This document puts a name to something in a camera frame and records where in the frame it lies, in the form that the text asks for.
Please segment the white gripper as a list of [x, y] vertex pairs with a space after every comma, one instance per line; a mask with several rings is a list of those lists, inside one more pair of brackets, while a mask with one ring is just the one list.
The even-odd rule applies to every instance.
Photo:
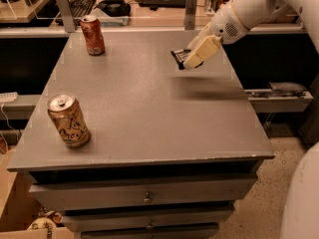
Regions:
[[221, 43], [233, 44], [246, 36], [248, 31], [233, 4], [221, 6], [212, 16], [210, 24], [206, 24], [187, 45], [191, 52], [183, 66], [187, 70], [196, 68], [217, 53]]

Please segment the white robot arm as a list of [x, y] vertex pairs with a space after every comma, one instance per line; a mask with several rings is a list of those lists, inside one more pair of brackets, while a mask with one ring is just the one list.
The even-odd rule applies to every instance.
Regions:
[[319, 0], [230, 0], [188, 44], [190, 53], [183, 66], [194, 69], [218, 52], [222, 44], [233, 44], [252, 28], [273, 20], [289, 9], [300, 17], [319, 52]]

